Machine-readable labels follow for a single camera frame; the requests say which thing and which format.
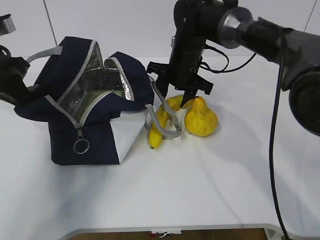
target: bag handle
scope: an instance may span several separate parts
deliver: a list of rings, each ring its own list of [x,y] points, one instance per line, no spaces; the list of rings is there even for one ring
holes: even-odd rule
[[[159,97],[164,111],[166,111],[172,117],[172,123],[173,123],[176,131],[165,130],[159,123],[159,120],[158,120],[157,115],[154,110],[154,106],[152,106],[151,104],[147,104],[147,105],[145,105],[145,107],[147,108],[148,113],[151,116],[151,123],[153,122],[155,124],[156,128],[158,129],[158,131],[163,136],[165,136],[167,139],[178,138],[181,135],[182,128],[179,125],[179,120],[176,116],[176,113],[171,109],[171,107],[169,106],[169,104],[165,100],[164,96],[162,96],[161,92],[159,91],[159,89],[156,86],[156,81],[151,76],[149,76],[149,79],[151,82],[152,89],[155,92],[155,94]]]
[[[32,61],[34,61],[36,59],[49,57],[49,56],[52,56],[52,55],[61,55],[62,49],[63,49],[62,46],[56,46],[56,47],[53,47],[53,48],[50,48],[50,49],[47,49],[47,50],[44,50],[44,51],[40,51],[40,52],[28,57],[26,59],[26,62],[28,64],[30,64]]]

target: metal ring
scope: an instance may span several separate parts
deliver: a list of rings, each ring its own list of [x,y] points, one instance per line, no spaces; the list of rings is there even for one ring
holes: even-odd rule
[[[80,142],[86,142],[86,143],[87,143],[86,149],[85,149],[84,151],[82,151],[82,152],[79,152],[79,151],[77,151],[77,149],[76,149],[78,143],[80,143]],[[78,139],[78,140],[73,144],[73,151],[74,151],[76,154],[79,154],[79,155],[82,155],[82,154],[85,154],[86,152],[88,152],[89,148],[90,148],[90,142],[89,142],[87,139],[85,139],[85,138]]]

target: white wall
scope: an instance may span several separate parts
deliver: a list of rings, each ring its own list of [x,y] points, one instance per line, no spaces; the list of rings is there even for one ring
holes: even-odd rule
[[[0,16],[11,14],[16,31],[0,36],[14,57],[28,57],[55,46],[42,0],[0,0]]]
[[[316,0],[240,0],[254,17],[304,30]],[[57,41],[77,36],[99,41],[108,57],[122,51],[134,57],[169,56],[175,34],[176,0],[46,0]],[[43,0],[0,0],[0,15],[12,14],[17,31],[0,37],[13,56],[27,57],[55,45]],[[320,2],[307,32],[320,34]],[[237,48],[229,55],[251,55]]]
[[[134,57],[169,56],[175,34],[176,0],[45,0],[53,29],[64,36],[98,40],[104,57],[122,51]],[[304,30],[316,0],[240,0],[254,17]],[[229,55],[251,55],[238,48]]]
[[[320,0],[317,1],[309,24],[305,30],[307,33],[320,35]]]

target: gray zipper trim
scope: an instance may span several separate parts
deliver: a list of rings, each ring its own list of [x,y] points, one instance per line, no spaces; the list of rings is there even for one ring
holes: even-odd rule
[[[87,120],[87,117],[89,116],[91,110],[102,100],[104,99],[106,96],[108,96],[109,94],[113,93],[112,91],[107,91],[104,92],[102,94],[100,94],[91,104],[90,106],[87,108],[87,110],[84,112],[84,114],[81,117],[80,120],[80,125],[83,127],[85,125],[85,122]]]
[[[65,115],[74,125],[74,127],[77,129],[80,127],[80,125],[77,123],[77,121],[69,114],[66,110],[64,110],[59,104],[50,96],[47,95],[45,98],[48,100],[49,103],[51,103],[52,106],[54,106],[56,109],[58,109],[63,115]]]
[[[129,83],[127,77],[126,77],[125,71],[124,71],[124,69],[122,68],[119,60],[116,59],[115,57],[109,57],[108,59],[114,61],[114,63],[116,64],[116,66],[117,66],[117,68],[118,68],[118,70],[119,70],[119,72],[120,72],[121,82],[128,86],[129,93],[130,93],[130,101],[134,101],[134,100],[135,100],[134,92],[132,91],[132,88],[131,88],[131,86],[130,86],[130,83]]]
[[[90,107],[85,111],[85,113],[82,115],[80,122],[77,122],[67,111],[65,111],[50,95],[45,96],[45,98],[48,100],[48,102],[54,106],[57,110],[59,110],[63,115],[65,115],[74,125],[76,129],[83,128],[85,125],[85,122],[91,112],[91,110],[106,96],[109,94],[112,94],[112,91],[107,91],[102,94],[100,94],[91,104]]]
[[[69,94],[69,92],[71,91],[71,89],[75,86],[75,84],[77,83],[77,81],[79,80],[79,78],[81,77],[81,75],[83,74],[84,70],[86,69],[86,66],[90,60],[92,51],[95,48],[97,41],[92,41],[88,54],[86,55],[85,61],[80,69],[80,71],[78,72],[77,76],[75,77],[75,79],[72,81],[72,83],[70,84],[70,86],[64,91],[64,93],[62,94],[62,96],[58,99],[57,103],[60,105],[61,102],[65,99],[65,97]]]

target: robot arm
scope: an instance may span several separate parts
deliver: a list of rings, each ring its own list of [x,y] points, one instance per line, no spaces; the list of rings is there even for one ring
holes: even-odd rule
[[[278,26],[238,6],[238,0],[178,0],[174,7],[176,34],[169,64],[151,62],[157,87],[166,96],[169,84],[184,91],[181,105],[198,90],[209,95],[213,84],[198,76],[206,41],[225,48],[244,46],[280,64],[281,28],[287,41],[281,88],[290,90],[290,107],[298,122],[320,136],[320,36]]]

